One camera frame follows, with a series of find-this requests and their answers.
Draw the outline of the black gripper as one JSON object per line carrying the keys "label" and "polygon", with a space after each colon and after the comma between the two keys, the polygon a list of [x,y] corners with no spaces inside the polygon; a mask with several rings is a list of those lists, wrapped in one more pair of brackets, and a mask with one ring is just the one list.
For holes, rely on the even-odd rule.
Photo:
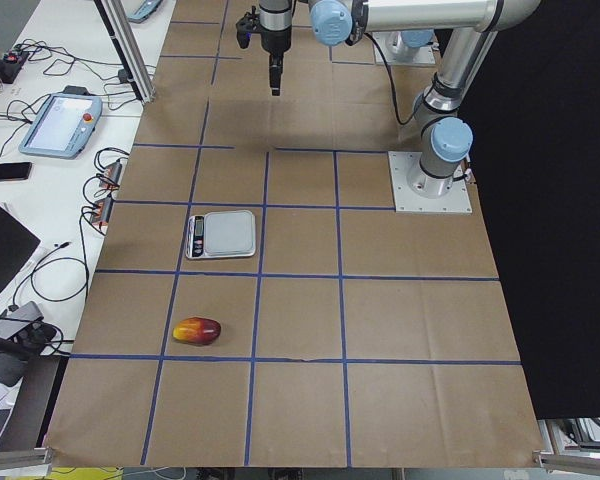
{"label": "black gripper", "polygon": [[291,48],[290,30],[263,30],[261,45],[269,53],[269,86],[272,96],[281,94],[284,54]]}

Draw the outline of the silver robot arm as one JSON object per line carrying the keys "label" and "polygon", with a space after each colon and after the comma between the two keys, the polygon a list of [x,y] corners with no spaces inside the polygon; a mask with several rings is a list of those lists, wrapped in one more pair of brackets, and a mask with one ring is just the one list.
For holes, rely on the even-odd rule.
{"label": "silver robot arm", "polygon": [[[487,40],[534,10],[532,1],[264,1],[252,37],[269,55],[260,71],[268,93],[256,92],[235,142],[292,158],[296,187],[276,178],[276,203],[318,204],[324,166],[333,153],[334,199],[347,206],[387,207],[394,186],[387,154],[428,149],[431,135],[456,118],[470,70]],[[450,26],[449,52],[432,68],[386,60],[390,42],[417,26]]]}
{"label": "silver robot arm", "polygon": [[435,62],[430,46],[433,36],[432,29],[396,31],[389,35],[386,45],[394,63],[429,65]]}

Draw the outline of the arm grey base plate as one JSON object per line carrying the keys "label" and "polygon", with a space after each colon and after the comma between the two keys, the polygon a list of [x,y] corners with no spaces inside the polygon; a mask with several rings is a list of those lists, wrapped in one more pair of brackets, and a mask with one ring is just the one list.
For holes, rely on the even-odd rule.
{"label": "arm grey base plate", "polygon": [[415,46],[410,46],[403,41],[407,35],[403,36],[399,31],[374,32],[373,38],[378,43],[374,53],[377,64],[382,63],[382,58],[385,58],[389,65],[431,67],[436,64],[429,42],[417,39]]}
{"label": "arm grey base plate", "polygon": [[421,152],[388,152],[395,210],[414,214],[471,214],[466,182],[455,181],[462,173],[461,167],[448,179],[436,179],[422,170],[421,155]]}

